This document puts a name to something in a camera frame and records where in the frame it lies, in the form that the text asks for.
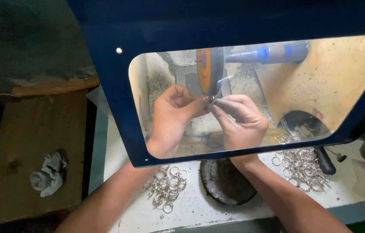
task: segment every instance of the workbench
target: workbench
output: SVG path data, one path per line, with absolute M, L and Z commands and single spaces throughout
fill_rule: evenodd
M 329 146 L 336 153 L 348 158 L 339 163 L 328 151 L 337 172 L 330 176 L 325 191 L 307 194 L 327 208 L 344 224 L 365 221 L 365 199 L 352 191 L 356 175 L 352 159 L 362 160 L 359 152 L 361 140 L 349 144 Z M 271 162 L 274 152 L 259 154 L 259 158 L 274 172 L 281 175 L 282 167 Z M 89 193 L 106 181 L 128 161 L 127 152 L 115 122 L 98 110 L 95 127 L 94 150 L 90 175 Z M 174 209 L 166 214 L 152 204 L 150 191 L 141 188 L 133 202 L 113 225 L 110 232 L 151 233 L 173 232 L 279 232 L 280 223 L 274 213 L 257 194 L 250 202 L 240 206 L 226 206 L 206 195 L 199 176 L 200 161 L 176 164 L 189 172 L 187 187 L 173 203 Z

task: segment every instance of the blue metal frame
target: blue metal frame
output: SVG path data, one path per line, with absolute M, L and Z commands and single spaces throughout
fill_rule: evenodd
M 70 0 L 106 98 L 135 167 L 347 143 L 365 114 L 365 91 L 328 138 L 159 159 L 145 145 L 128 78 L 131 60 L 149 52 L 365 35 L 365 1 Z M 116 48 L 123 50 L 116 53 Z

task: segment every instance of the white work surface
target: white work surface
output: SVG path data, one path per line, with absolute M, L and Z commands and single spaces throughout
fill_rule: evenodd
M 364 198 L 352 192 L 352 188 L 356 182 L 352 159 L 363 161 L 359 152 L 361 144 L 362 141 L 356 140 L 350 144 L 329 146 L 328 148 L 332 151 L 345 154 L 348 158 L 342 163 L 339 163 L 335 159 L 335 156 L 327 151 L 337 172 L 335 175 L 330 176 L 330 187 L 325 187 L 324 192 L 315 193 L 310 191 L 307 194 L 325 208 L 365 201 Z M 282 174 L 282 167 L 272 164 L 271 159 L 273 156 L 275 156 L 274 152 L 259 154 L 260 160 L 274 172 L 285 178 Z M 104 181 L 128 160 L 116 124 L 109 120 Z M 122 214 L 110 232 L 172 232 L 182 228 L 195 228 L 234 221 L 262 219 L 274 215 L 259 194 L 250 202 L 240 206 L 226 206 L 217 203 L 211 197 L 207 197 L 199 176 L 199 161 L 179 163 L 175 166 L 181 170 L 185 169 L 188 171 L 189 177 L 187 179 L 187 187 L 173 203 L 173 211 L 170 214 L 166 214 L 161 209 L 162 206 L 155 208 L 152 204 L 152 197 L 149 198 L 150 191 L 141 188 L 137 197 Z

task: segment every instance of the metal ring pile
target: metal ring pile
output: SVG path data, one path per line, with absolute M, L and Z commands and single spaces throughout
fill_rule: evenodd
M 180 192 L 187 186 L 188 172 L 178 167 L 170 168 L 169 165 L 161 166 L 158 171 L 144 184 L 144 189 L 151 188 L 150 196 L 154 196 L 152 204 L 155 207 L 162 206 L 162 210 L 169 214 L 173 211 L 175 201 Z
M 280 144 L 286 144 L 300 141 L 302 138 L 298 134 L 279 134 L 275 136 L 275 139 Z M 329 177 L 321 171 L 316 150 L 313 147 L 276 151 L 276 153 L 281 157 L 273 157 L 272 164 L 284 167 L 283 175 L 289 178 L 289 181 L 295 180 L 296 187 L 303 191 L 321 192 L 325 184 L 330 181 Z

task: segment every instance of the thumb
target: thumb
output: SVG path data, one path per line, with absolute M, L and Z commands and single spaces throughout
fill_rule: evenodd
M 218 120 L 220 123 L 220 126 L 223 130 L 227 129 L 231 125 L 235 124 L 229 117 L 229 115 L 219 108 L 218 106 L 214 104 L 209 104 L 207 106 L 207 109 L 210 110 L 210 112 L 214 115 L 214 117 Z
M 195 117 L 198 117 L 199 115 L 204 115 L 205 113 L 203 112 L 205 111 L 206 106 L 206 100 L 202 96 L 199 96 L 193 102 L 185 107 L 182 107 L 181 109 L 185 115 L 185 119 L 189 121 Z

